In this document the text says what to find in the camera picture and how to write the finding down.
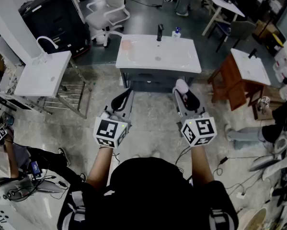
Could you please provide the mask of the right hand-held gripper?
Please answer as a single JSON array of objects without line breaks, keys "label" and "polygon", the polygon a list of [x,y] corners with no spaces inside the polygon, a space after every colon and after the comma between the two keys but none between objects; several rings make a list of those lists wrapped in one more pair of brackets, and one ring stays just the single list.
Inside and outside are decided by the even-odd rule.
[{"label": "right hand-held gripper", "polygon": [[200,100],[191,92],[184,94],[173,88],[180,122],[177,123],[180,136],[184,137],[190,147],[209,144],[217,136],[214,117],[211,117]]}]

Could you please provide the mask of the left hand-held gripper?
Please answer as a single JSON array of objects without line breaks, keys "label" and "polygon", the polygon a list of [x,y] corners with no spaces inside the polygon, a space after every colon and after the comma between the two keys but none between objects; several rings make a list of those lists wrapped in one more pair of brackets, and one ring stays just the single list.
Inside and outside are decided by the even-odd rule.
[{"label": "left hand-held gripper", "polygon": [[134,91],[130,88],[117,95],[95,119],[93,137],[97,144],[117,149],[131,127],[130,113]]}]

